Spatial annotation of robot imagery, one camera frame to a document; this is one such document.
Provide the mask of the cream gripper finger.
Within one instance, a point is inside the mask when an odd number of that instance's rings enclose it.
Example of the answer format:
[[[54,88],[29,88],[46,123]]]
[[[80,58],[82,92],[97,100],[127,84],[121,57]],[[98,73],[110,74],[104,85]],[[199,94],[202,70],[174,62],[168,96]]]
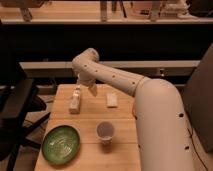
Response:
[[[92,86],[89,86],[88,90],[90,91],[90,93],[96,97],[97,96],[97,85],[93,84]]]

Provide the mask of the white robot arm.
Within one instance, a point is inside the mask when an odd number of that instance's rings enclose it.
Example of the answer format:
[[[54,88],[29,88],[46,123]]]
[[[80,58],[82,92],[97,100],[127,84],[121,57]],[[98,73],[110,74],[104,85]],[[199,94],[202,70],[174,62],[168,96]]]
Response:
[[[141,171],[195,171],[187,115],[173,84],[102,65],[93,48],[72,66],[80,84],[90,87],[99,80],[134,98]]]

